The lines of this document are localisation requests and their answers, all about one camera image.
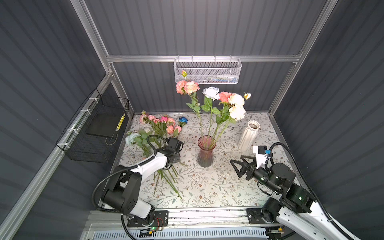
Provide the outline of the bunch of artificial flowers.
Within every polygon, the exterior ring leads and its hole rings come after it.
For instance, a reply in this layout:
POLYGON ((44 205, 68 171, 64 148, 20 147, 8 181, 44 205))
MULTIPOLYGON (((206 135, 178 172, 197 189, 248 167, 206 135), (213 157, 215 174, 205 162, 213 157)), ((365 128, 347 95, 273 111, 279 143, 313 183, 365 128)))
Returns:
MULTIPOLYGON (((126 144, 129 146, 136 145, 143 150, 144 157, 149 157, 154 153, 154 149, 164 150, 171 142, 172 138, 177 138, 184 122, 176 122, 176 120, 168 115, 156 117, 143 111, 139 118, 139 123, 144 125, 144 128, 134 131, 128 131, 126 136, 126 144)), ((168 163, 163 169, 157 170, 154 173, 155 189, 159 180, 165 180, 171 189, 181 197, 179 190, 175 186, 176 169, 173 164, 168 163)))

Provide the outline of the white ribbed ceramic vase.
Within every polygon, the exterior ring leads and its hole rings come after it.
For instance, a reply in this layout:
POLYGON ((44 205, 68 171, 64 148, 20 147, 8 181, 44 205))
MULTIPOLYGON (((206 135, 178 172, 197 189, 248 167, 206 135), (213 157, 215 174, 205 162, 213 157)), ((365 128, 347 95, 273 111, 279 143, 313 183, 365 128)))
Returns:
POLYGON ((241 152, 247 152, 258 135, 260 124, 257 121, 249 121, 238 143, 241 152))

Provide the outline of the pink glass vase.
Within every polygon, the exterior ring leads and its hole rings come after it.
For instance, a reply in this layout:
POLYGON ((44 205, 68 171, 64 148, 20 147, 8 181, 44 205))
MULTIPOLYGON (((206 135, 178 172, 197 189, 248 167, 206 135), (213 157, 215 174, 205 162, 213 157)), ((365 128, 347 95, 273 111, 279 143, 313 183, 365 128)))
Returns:
POLYGON ((214 155, 213 151, 217 142, 211 136, 202 136, 198 140, 198 147, 200 148, 197 162, 203 168, 208 168, 213 164, 214 155))

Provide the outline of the cream rose stem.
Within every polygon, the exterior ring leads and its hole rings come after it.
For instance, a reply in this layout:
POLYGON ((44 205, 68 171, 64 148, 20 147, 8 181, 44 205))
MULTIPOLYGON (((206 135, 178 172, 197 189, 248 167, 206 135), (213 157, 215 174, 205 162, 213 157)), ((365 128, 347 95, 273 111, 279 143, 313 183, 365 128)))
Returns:
POLYGON ((216 129, 209 145, 212 148, 230 124, 236 124, 245 117, 246 110, 243 106, 221 102, 218 107, 211 108, 210 112, 215 116, 216 129))

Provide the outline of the cream pink rose spray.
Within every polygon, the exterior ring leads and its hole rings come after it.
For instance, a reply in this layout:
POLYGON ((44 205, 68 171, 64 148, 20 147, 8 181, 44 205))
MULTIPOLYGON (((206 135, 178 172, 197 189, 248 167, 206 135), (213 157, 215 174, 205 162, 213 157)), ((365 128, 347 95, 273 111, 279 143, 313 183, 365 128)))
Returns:
POLYGON ((252 97, 251 93, 244 93, 243 95, 237 94, 237 93, 229 93, 229 92, 220 92, 220 99, 219 103, 229 103, 231 105, 237 104, 241 105, 245 108, 245 103, 247 100, 249 100, 252 97))

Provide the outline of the white rose stem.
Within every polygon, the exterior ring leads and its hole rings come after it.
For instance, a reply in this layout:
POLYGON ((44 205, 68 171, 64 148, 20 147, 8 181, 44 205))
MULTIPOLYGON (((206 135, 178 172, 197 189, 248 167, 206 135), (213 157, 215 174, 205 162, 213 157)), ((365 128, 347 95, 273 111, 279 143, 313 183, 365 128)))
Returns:
POLYGON ((219 129, 221 123, 223 122, 221 117, 221 112, 217 107, 213 106, 213 101, 220 99, 219 92, 220 92, 219 88, 215 88, 215 87, 205 88, 203 90, 204 104, 201 106, 201 109, 204 112, 210 113, 210 124, 209 124, 208 136, 211 137, 215 143, 217 142, 216 140, 217 130, 219 129), (211 135, 211 130, 213 126, 213 115, 216 115, 217 128, 214 131, 213 135, 211 135))

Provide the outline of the pink carnation stem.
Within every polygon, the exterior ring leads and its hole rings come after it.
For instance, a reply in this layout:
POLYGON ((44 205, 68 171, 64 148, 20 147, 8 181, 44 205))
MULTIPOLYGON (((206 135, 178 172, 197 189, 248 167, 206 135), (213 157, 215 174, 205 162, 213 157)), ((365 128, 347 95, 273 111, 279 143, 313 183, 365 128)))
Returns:
POLYGON ((197 91, 200 89, 199 84, 190 81, 187 79, 187 72, 185 70, 181 71, 181 76, 183 77, 183 80, 176 83, 176 90, 177 93, 182 96, 189 96, 190 101, 186 103, 186 105, 195 112, 195 114, 198 116, 199 123, 200 123, 200 134, 201 137, 203 134, 203 121, 201 117, 201 107, 197 96, 197 91))

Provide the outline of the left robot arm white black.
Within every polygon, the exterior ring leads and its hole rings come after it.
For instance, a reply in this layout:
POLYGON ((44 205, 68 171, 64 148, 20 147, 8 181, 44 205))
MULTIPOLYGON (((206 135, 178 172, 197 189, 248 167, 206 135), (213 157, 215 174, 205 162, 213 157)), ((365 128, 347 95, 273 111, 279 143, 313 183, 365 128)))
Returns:
POLYGON ((149 144, 154 151, 152 155, 130 167, 119 165, 102 180, 95 187, 92 195, 93 204, 99 211, 136 217, 143 220, 146 225, 153 221, 155 207, 139 198, 142 182, 158 170, 170 167, 174 163, 176 155, 183 149, 184 143, 177 138, 165 139, 158 135, 148 136, 147 141, 150 138, 164 140, 166 145, 157 149, 149 144), (111 209, 102 208, 96 203, 96 191, 101 185, 105 185, 101 201, 111 209))

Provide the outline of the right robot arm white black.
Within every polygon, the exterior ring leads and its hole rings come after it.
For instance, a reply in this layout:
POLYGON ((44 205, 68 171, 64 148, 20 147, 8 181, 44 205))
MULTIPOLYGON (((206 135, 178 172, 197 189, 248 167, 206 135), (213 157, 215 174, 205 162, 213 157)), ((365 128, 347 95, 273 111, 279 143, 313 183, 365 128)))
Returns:
POLYGON ((271 157, 272 153, 267 152, 230 161, 239 178, 255 179, 279 196, 269 198, 262 207, 261 216, 266 223, 284 225, 307 240, 357 239, 327 214, 313 193, 295 184, 296 174, 288 166, 276 163, 266 169, 258 165, 258 160, 268 161, 271 157))

